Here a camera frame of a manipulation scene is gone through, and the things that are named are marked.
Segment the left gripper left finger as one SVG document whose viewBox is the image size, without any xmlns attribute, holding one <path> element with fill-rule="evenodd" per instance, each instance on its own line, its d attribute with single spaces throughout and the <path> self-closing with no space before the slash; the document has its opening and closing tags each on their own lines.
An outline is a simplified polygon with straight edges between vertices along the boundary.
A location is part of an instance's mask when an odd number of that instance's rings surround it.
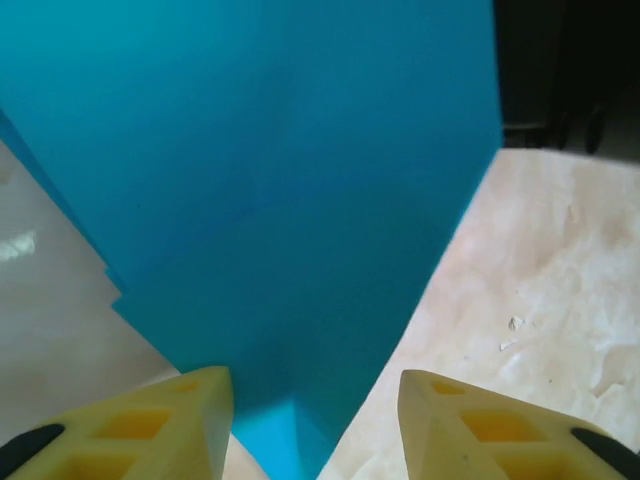
<svg viewBox="0 0 640 480">
<path fill-rule="evenodd" d="M 233 420 L 227 368 L 69 410 L 1 447 L 4 479 L 219 479 Z"/>
</svg>

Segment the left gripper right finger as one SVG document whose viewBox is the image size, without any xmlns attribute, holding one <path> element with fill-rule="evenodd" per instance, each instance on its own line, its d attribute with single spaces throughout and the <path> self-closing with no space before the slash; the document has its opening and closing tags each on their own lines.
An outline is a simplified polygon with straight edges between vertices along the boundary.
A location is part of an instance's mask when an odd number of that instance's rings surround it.
<svg viewBox="0 0 640 480">
<path fill-rule="evenodd" d="M 639 456 L 595 425 L 422 370 L 400 379 L 411 479 L 636 479 Z"/>
</svg>

